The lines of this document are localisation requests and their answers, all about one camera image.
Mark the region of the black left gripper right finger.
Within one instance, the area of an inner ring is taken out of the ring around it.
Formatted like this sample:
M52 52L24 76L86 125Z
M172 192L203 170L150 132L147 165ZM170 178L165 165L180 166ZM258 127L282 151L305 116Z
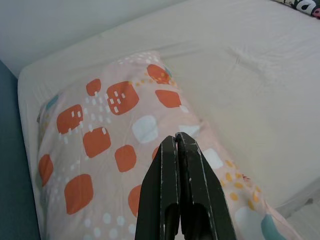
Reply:
M175 135L181 184L180 219L186 240L235 240L222 185L195 139Z

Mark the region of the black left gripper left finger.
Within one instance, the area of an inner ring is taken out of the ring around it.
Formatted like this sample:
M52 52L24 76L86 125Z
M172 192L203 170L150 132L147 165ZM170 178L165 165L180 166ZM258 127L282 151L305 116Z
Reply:
M142 181L136 240L173 240L180 223L177 145L167 136L159 145Z

